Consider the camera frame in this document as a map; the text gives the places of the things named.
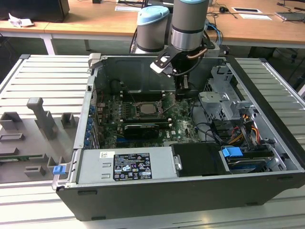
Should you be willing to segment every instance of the white desk leg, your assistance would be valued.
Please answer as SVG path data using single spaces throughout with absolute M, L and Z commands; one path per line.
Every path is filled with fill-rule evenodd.
M 84 40 L 85 41 L 85 47 L 86 51 L 91 51 L 90 45 L 89 45 L 89 40 Z
M 53 40 L 51 34 L 43 34 L 41 38 L 44 41 L 44 44 L 46 46 L 48 55 L 57 55 L 57 50 L 55 45 L 53 45 Z

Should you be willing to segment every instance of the power supply label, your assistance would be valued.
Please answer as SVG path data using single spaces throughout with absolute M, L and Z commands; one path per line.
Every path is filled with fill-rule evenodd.
M 114 155 L 113 179 L 115 181 L 152 179 L 152 177 L 149 153 Z

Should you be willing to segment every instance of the copper pipe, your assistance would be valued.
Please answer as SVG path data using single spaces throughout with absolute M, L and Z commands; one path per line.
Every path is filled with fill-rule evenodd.
M 197 53 L 197 54 L 194 55 L 194 56 L 187 55 L 186 57 L 187 57 L 189 60 L 194 60 L 194 59 L 197 59 L 198 57 L 203 56 L 207 51 L 208 51 L 208 49 L 205 48 L 205 49 L 202 49 L 199 53 Z

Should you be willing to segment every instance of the motherboard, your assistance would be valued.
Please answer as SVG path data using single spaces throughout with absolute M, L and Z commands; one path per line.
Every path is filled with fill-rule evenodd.
M 192 124 L 192 99 L 173 93 L 102 94 L 97 104 L 101 148 L 170 146 L 200 142 Z

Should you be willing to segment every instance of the paper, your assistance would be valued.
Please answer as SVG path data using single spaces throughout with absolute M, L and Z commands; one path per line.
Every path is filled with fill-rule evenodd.
M 30 19 L 19 19 L 12 16 L 10 13 L 9 16 L 10 16 L 9 22 L 15 27 L 21 28 L 24 26 L 34 25 L 34 23 Z
M 259 15 L 259 14 L 239 14 L 243 19 L 258 19 L 258 20 L 272 20 L 266 15 Z
M 139 12 L 140 7 L 129 7 L 129 6 L 116 6 L 115 11 L 129 11 L 129 12 Z

